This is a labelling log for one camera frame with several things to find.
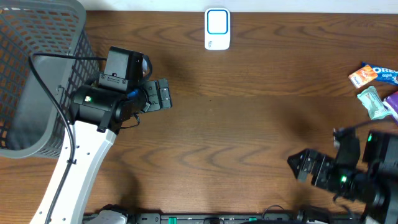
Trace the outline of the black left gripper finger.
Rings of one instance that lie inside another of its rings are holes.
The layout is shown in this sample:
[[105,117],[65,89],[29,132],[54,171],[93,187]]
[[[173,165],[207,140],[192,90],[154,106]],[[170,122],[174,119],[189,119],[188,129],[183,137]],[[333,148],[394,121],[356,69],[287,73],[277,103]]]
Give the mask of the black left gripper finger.
[[158,81],[160,91],[160,105],[162,109],[170,109],[172,100],[167,79],[163,78]]
[[147,112],[160,110],[160,100],[158,95],[158,84],[157,81],[149,81],[146,84],[146,90],[148,94],[148,103],[150,104]]

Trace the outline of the mint green wipes pack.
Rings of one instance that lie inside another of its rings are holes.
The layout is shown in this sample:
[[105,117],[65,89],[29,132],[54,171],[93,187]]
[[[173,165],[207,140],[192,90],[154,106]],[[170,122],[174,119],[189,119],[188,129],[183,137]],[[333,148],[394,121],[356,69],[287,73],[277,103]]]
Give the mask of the mint green wipes pack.
[[357,95],[362,105],[367,109],[371,120],[384,119],[386,116],[392,115],[392,111],[388,109],[381,101],[378,92],[374,86],[370,86]]

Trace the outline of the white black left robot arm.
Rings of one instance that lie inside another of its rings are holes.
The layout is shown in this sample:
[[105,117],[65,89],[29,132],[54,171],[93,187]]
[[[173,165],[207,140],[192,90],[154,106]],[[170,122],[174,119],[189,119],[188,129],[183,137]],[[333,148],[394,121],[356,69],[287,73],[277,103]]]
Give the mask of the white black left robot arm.
[[81,223],[97,173],[122,123],[172,107],[166,79],[121,93],[83,85],[71,104],[60,157],[32,223]]

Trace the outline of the blue Oreo cookie pack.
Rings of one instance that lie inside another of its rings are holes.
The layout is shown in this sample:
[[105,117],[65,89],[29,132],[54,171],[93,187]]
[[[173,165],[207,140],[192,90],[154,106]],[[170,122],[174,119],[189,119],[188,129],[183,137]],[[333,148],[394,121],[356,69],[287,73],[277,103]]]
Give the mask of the blue Oreo cookie pack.
[[362,67],[364,67],[365,65],[369,65],[377,74],[377,78],[375,78],[375,81],[388,83],[391,85],[397,85],[397,70],[392,70],[390,68],[380,67],[378,65],[373,65],[365,62],[361,63]]

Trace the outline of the red purple snack bag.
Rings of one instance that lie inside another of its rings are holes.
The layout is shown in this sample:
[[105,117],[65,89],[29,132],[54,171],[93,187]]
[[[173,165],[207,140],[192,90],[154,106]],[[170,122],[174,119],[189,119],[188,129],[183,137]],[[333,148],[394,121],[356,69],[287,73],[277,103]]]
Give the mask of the red purple snack bag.
[[383,105],[386,106],[392,113],[394,121],[398,122],[398,92],[395,92],[387,96],[383,100]]

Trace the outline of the small orange carton box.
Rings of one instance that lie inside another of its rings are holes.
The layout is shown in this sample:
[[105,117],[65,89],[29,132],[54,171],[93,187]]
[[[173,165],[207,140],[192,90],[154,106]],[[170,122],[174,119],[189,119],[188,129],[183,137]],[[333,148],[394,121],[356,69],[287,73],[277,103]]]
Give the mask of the small orange carton box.
[[377,73],[368,64],[348,76],[355,88],[361,88],[377,78]]

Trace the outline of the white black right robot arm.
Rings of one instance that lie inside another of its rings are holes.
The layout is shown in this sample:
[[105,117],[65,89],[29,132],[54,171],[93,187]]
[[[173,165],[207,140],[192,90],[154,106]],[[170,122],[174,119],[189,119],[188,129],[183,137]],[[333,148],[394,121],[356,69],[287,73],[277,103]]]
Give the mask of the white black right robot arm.
[[336,157],[312,149],[288,157],[295,178],[304,182],[312,175],[312,185],[365,203],[364,218],[397,223],[397,135],[370,131],[363,151],[353,129],[333,135]]

